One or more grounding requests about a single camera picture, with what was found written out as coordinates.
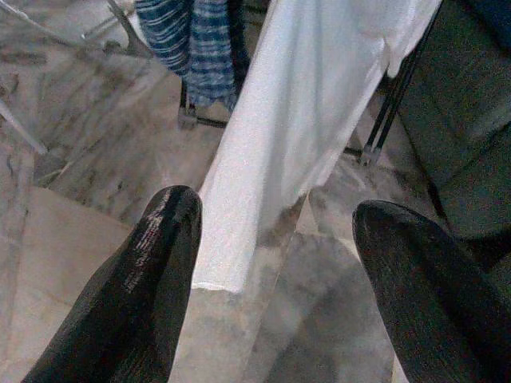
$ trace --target white sheet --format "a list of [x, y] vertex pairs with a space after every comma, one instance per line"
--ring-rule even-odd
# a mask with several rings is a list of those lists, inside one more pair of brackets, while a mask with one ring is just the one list
[[324, 184], [439, 0], [274, 0], [200, 195], [195, 288], [239, 293], [256, 236]]

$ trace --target blue striped fabric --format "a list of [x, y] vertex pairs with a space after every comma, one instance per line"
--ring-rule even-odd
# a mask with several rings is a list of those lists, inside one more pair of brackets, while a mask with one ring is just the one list
[[234, 109], [248, 69], [240, 4], [240, 0], [136, 2], [149, 46], [183, 78], [193, 104], [222, 101]]

